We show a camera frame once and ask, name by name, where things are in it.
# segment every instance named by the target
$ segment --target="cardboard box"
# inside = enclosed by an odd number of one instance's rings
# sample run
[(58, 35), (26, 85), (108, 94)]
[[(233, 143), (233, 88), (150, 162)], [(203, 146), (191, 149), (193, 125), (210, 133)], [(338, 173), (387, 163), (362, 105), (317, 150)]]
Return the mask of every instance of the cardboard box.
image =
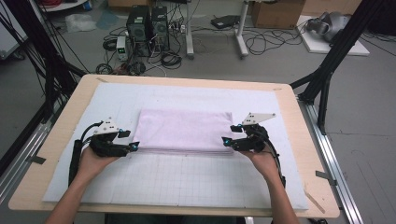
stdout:
[(150, 6), (151, 0), (107, 0), (108, 6), (112, 8), (131, 8), (133, 5)]
[(325, 11), (352, 15), (360, 3), (361, 0), (306, 0), (302, 15), (318, 17)]
[(251, 13), (257, 28), (293, 29), (296, 27), (305, 0), (278, 0), (277, 3), (255, 3)]

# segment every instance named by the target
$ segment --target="desktop computer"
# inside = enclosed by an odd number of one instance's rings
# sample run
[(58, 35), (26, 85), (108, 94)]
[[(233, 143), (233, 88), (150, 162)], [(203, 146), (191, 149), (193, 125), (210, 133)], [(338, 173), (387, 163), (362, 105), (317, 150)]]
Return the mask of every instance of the desktop computer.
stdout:
[(169, 50), (169, 31), (166, 7), (154, 7), (151, 11), (151, 22), (155, 36), (155, 50)]
[(153, 34), (149, 7), (132, 6), (126, 28), (131, 39), (133, 54), (141, 57), (150, 56), (154, 41), (151, 41)]

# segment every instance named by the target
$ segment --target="pink cloth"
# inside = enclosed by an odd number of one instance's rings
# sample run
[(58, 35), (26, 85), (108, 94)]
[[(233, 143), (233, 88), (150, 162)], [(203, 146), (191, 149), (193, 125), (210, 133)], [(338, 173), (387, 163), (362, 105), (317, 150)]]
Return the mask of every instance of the pink cloth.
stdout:
[(139, 150), (228, 154), (221, 137), (232, 137), (230, 112), (142, 109), (134, 142)]

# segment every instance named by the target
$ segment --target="concrete floor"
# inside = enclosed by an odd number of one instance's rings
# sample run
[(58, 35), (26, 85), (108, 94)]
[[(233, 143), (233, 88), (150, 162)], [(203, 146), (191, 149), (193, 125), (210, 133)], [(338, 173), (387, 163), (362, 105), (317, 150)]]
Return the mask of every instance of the concrete floor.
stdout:
[[(87, 13), (80, 8), (54, 14), (56, 18), (72, 13)], [(95, 21), (108, 18), (108, 11), (88, 12)], [(194, 19), (193, 24), (210, 27), (209, 17)], [(109, 31), (125, 25), (116, 18), (102, 29), (64, 34), (71, 48), (90, 71), (103, 62), (103, 37)], [(253, 82), (291, 83), (318, 68), (326, 55), (308, 53), (303, 44), (284, 45), (260, 56), (249, 55), (240, 60), (239, 49), (232, 33), (210, 31), (194, 33), (195, 59), (188, 60), (185, 49), (182, 66), (166, 70), (167, 77), (240, 80)], [(396, 53), (394, 42), (370, 41)], [(346, 182), (365, 223), (394, 223), (396, 193), (393, 163), (396, 160), (396, 89), (395, 57), (364, 40), (368, 57), (347, 56), (336, 70), (330, 89), (326, 128)], [(64, 48), (68, 61), (80, 66), (70, 50)], [(163, 77), (160, 69), (145, 75)], [(42, 105), (44, 98), (35, 72), (28, 60), (0, 62), (0, 155), (10, 147), (18, 134)], [(2, 223), (41, 223), (45, 212), (19, 212), (0, 206)], [(76, 223), (100, 223), (101, 214), (79, 214)], [(343, 215), (328, 219), (329, 223), (347, 223)], [(255, 223), (270, 223), (269, 218), (255, 218)]]

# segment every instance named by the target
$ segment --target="grid paper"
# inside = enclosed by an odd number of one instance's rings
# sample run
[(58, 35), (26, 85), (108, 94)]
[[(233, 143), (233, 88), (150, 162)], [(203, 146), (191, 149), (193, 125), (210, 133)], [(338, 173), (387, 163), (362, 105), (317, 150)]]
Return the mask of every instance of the grid paper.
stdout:
[[(308, 208), (276, 96), (269, 91), (187, 88), (155, 85), (102, 83), (82, 115), (63, 152), (43, 198), (57, 202), (67, 189), (68, 167), (74, 139), (101, 119), (112, 117), (131, 136), (118, 144), (132, 142), (142, 108), (176, 108), (231, 111), (233, 122), (248, 112), (276, 113), (263, 125), (280, 154), (286, 191), (296, 210)], [(235, 138), (245, 137), (237, 133)], [(176, 206), (271, 208), (268, 188), (251, 161), (238, 152), (230, 156), (130, 153), (110, 165), (89, 185), (85, 203), (124, 203)]]

